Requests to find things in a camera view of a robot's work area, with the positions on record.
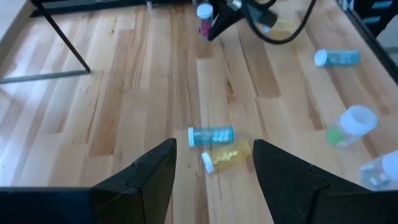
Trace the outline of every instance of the pill bottle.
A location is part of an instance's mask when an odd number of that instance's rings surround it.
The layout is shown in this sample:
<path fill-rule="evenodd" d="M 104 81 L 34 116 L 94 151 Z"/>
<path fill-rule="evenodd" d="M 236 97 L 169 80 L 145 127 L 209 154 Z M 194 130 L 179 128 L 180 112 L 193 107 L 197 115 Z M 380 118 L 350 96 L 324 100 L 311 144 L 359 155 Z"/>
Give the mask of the pill bottle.
<path fill-rule="evenodd" d="M 371 190 L 398 189 L 398 150 L 361 167 L 361 180 Z"/>
<path fill-rule="evenodd" d="M 361 61 L 358 50 L 319 50 L 314 57 L 316 66 L 356 65 Z"/>
<path fill-rule="evenodd" d="M 246 140 L 229 144 L 201 155 L 207 173 L 222 170 L 236 162 L 246 159 L 250 155 L 250 145 Z"/>
<path fill-rule="evenodd" d="M 213 6 L 208 3 L 200 4 L 197 8 L 197 16 L 200 19 L 200 34 L 207 38 L 213 23 Z"/>
<path fill-rule="evenodd" d="M 209 145 L 209 144 L 225 144 L 234 141 L 234 128 L 217 127 L 217 128 L 188 128 L 188 143 L 190 147 Z"/>
<path fill-rule="evenodd" d="M 365 106 L 355 105 L 346 110 L 326 129 L 326 141 L 345 148 L 361 139 L 377 125 L 377 115 Z"/>

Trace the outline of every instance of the wooden floor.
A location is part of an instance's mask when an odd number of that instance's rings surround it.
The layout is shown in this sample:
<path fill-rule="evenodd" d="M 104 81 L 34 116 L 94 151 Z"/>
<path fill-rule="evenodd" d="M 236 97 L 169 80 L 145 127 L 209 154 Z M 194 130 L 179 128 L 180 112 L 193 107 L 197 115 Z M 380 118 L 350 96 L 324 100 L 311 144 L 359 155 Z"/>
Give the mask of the wooden floor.
<path fill-rule="evenodd" d="M 276 10 L 302 17 L 308 4 Z M 191 6 L 129 7 L 55 17 L 91 75 L 0 86 L 0 185 L 92 186 L 166 138 L 177 138 L 166 223 L 272 223 L 251 159 L 206 175 L 190 126 L 233 125 L 334 174 L 398 147 L 398 88 L 331 0 L 319 0 L 294 42 L 265 44 L 245 21 L 214 42 L 198 35 Z M 362 64 L 325 70 L 315 49 L 359 49 Z M 82 69 L 42 18 L 32 19 L 1 76 Z M 331 148 L 325 127 L 353 104 L 379 126 L 351 149 Z"/>

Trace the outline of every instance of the yellow pill bottle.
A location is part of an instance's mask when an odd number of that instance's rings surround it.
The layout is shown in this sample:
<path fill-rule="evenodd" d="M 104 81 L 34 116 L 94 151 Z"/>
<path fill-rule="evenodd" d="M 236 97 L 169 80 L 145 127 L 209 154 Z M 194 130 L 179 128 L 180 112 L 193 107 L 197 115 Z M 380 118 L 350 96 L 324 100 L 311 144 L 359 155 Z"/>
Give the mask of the yellow pill bottle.
<path fill-rule="evenodd" d="M 246 140 L 230 144 L 201 155 L 207 173 L 224 169 L 236 162 L 246 159 L 250 155 L 250 145 Z"/>

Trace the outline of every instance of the black metal leg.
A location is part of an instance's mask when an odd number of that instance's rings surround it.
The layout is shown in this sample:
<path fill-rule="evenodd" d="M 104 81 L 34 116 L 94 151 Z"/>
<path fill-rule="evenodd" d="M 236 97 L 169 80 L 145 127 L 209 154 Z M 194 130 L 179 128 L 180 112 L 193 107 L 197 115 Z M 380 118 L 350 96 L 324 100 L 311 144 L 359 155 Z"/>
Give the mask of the black metal leg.
<path fill-rule="evenodd" d="M 86 62 L 83 60 L 81 55 L 77 52 L 75 47 L 72 45 L 72 43 L 68 40 L 66 35 L 62 32 L 61 28 L 57 25 L 57 23 L 52 19 L 50 14 L 45 10 L 43 7 L 42 3 L 38 0 L 30 0 L 33 5 L 36 6 L 37 10 L 46 18 L 46 20 L 50 23 L 50 25 L 54 28 L 54 30 L 57 32 L 57 34 L 61 37 L 61 39 L 64 41 L 64 43 L 69 47 L 69 49 L 72 51 L 72 53 L 76 56 L 76 58 L 79 60 L 79 62 L 83 65 L 85 70 L 90 73 L 91 69 L 89 66 L 86 64 Z"/>

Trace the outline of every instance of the green label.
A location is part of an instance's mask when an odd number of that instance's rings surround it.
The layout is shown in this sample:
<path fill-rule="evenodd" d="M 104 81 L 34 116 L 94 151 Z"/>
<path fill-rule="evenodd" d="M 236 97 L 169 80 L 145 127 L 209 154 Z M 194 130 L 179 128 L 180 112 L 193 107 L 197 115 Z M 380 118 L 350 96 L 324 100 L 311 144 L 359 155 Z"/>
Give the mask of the green label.
<path fill-rule="evenodd" d="M 344 140 L 344 134 L 336 126 L 329 128 L 326 132 L 326 141 L 331 146 L 337 145 L 342 140 Z"/>

